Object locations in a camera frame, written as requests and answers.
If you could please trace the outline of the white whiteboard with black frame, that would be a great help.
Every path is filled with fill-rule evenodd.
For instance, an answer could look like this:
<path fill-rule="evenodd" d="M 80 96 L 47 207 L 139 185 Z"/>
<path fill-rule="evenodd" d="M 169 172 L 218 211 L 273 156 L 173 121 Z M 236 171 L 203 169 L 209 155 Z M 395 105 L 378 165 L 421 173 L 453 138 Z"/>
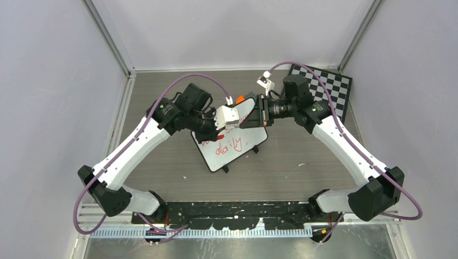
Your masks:
<path fill-rule="evenodd" d="M 254 98 L 247 98 L 234 105 L 240 115 L 239 124 L 253 110 L 254 105 Z M 216 142 L 205 141 L 199 144 L 194 137 L 194 132 L 191 132 L 191 137 L 210 172 L 223 169 L 227 173 L 230 163 L 249 151 L 258 152 L 259 145 L 268 139 L 267 131 L 263 127 L 223 129 L 219 135 L 224 135 L 224 138 Z"/>

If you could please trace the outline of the red whiteboard marker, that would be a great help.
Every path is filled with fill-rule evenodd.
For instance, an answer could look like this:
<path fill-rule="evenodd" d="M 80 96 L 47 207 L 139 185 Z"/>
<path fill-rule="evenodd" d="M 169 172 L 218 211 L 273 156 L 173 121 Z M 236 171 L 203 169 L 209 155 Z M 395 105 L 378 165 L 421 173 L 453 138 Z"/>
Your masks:
<path fill-rule="evenodd" d="M 226 124 L 225 128 L 226 129 L 239 128 L 239 124 Z"/>

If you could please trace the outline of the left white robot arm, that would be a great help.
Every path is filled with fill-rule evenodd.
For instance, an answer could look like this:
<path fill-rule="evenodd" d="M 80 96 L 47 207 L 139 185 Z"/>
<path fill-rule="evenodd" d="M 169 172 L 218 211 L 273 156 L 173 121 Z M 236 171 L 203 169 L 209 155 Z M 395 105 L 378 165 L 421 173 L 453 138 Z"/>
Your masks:
<path fill-rule="evenodd" d="M 177 131 L 187 129 L 204 141 L 215 141 L 218 130 L 214 119 L 204 114 L 211 102 L 207 91 L 190 83 L 174 99 L 155 101 L 157 108 L 152 117 L 145 115 L 107 158 L 92 167 L 83 165 L 78 170 L 87 192 L 108 217 L 128 211 L 142 213 L 152 223 L 160 223 L 165 218 L 165 202 L 157 193 L 139 191 L 124 182 L 154 148 Z"/>

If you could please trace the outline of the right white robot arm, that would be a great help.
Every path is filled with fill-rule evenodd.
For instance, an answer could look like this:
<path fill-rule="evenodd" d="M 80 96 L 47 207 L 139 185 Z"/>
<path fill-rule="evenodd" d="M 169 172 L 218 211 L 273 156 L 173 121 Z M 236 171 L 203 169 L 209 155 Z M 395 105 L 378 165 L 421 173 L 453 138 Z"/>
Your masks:
<path fill-rule="evenodd" d="M 268 71 L 257 83 L 265 94 L 255 96 L 254 107 L 239 124 L 240 128 L 271 126 L 276 119 L 293 118 L 295 123 L 324 143 L 352 176 L 354 189 L 324 189 L 308 199 L 308 214 L 323 221 L 332 212 L 353 213 L 370 221 L 395 205 L 401 196 L 397 186 L 405 178 L 399 167 L 387 167 L 372 155 L 334 118 L 327 100 L 314 101 L 309 79 L 293 74 L 283 79 L 285 94 L 272 98 L 274 83 Z"/>

